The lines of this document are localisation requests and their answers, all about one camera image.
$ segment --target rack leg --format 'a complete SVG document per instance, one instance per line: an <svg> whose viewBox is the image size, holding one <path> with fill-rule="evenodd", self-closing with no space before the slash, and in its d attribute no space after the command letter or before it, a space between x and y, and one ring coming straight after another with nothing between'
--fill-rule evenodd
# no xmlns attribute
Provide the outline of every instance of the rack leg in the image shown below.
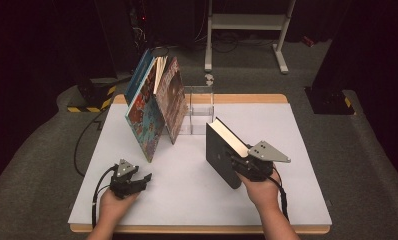
<svg viewBox="0 0 398 240"><path fill-rule="evenodd" d="M282 26L282 29L280 32L279 41L277 44L273 44L274 53L276 55L277 62L279 64L280 71L283 74L287 74L289 72L289 70L287 69L286 62L284 61L283 54L281 53L281 48L284 43L284 38L286 37L287 28L289 28L289 23L290 23L290 19L292 18L292 12L293 12L293 8L295 6L295 2L296 2L296 0L290 1L289 7L287 9L286 17L284 19L283 26Z"/></svg>
<svg viewBox="0 0 398 240"><path fill-rule="evenodd" d="M212 71L212 0L208 6L208 34L206 36L205 72Z"/></svg>

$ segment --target human hand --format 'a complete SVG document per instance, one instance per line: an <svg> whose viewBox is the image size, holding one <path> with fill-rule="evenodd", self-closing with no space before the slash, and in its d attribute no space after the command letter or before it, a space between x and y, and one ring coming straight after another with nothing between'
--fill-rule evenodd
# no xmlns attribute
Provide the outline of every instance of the human hand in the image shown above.
<svg viewBox="0 0 398 240"><path fill-rule="evenodd" d="M237 173L237 175L245 184L249 199L255 204L259 212L265 209L279 209L277 200L279 188L275 183L268 179L262 182L252 182L240 173ZM280 176L275 171L273 171L271 178L280 183Z"/></svg>
<svg viewBox="0 0 398 240"><path fill-rule="evenodd" d="M106 189L100 198L99 223L105 222L115 227L139 194L140 192L120 199L109 188Z"/></svg>

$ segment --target dark background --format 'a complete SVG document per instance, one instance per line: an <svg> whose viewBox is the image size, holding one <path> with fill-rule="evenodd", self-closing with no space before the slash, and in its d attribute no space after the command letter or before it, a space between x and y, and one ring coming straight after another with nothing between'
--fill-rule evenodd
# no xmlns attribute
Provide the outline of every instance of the dark background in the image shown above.
<svg viewBox="0 0 398 240"><path fill-rule="evenodd" d="M200 31L204 1L133 2L144 7L137 14L148 17L140 22L148 37L143 47L155 41L191 47L197 36L206 34ZM398 171L398 1L350 2L348 8L349 2L342 0L297 1L286 40L333 39L320 69L331 72L327 86L356 91ZM273 13L283 11L281 6L281 0L254 4L237 0L215 1L214 9L226 13L267 13L265 9L270 9L268 13ZM119 11L129 14L125 8ZM24 140L58 111L56 97L76 84L62 51L62 35L56 32L59 24L73 33L65 35L70 39L65 44L75 49L77 69L84 76L117 74L93 0L0 1L0 174ZM133 53L131 61L136 62L138 55ZM333 59L335 65L327 64Z"/></svg>

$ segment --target gray carpet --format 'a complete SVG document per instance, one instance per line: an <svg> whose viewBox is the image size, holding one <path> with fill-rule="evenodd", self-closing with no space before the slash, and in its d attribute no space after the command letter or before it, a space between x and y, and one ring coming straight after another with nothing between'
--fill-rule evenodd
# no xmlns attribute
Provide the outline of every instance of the gray carpet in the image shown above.
<svg viewBox="0 0 398 240"><path fill-rule="evenodd" d="M357 114L315 115L305 86L310 86L330 43L312 48L285 43L289 74L278 69L270 45L214 51L216 93L282 93L291 103L317 179L333 220L325 235L302 239L398 239L398 174L366 120L353 91L345 91ZM215 45L221 51L231 45ZM185 85L204 85L204 51L171 48ZM127 83L118 85L123 93ZM0 239L84 239L67 220L82 183L73 166L77 139L96 113L68 113L74 87L57 99L60 108L20 147L0 177ZM104 120L106 112L98 118ZM82 172L100 135L98 124L83 136L77 154ZM263 239L262 236L128 235L126 239Z"/></svg>

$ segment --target hand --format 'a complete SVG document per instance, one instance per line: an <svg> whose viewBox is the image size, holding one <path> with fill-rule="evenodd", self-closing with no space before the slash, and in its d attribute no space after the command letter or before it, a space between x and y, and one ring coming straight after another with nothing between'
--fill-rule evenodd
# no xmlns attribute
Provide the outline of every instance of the hand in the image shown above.
<svg viewBox="0 0 398 240"><path fill-rule="evenodd" d="M111 240L115 227L140 193L119 199L108 188L100 198L99 221L87 237L88 240Z"/></svg>
<svg viewBox="0 0 398 240"><path fill-rule="evenodd" d="M120 199L108 188L100 198L99 223L105 222L116 226L127 210L139 196L139 193L132 194L124 199Z"/></svg>
<svg viewBox="0 0 398 240"><path fill-rule="evenodd" d="M237 173L240 180L246 186L249 199L255 204L258 211L265 209L279 209L278 205L278 187L276 184L266 179L263 182L252 182L240 173ZM280 183L280 176L273 171L271 177Z"/></svg>

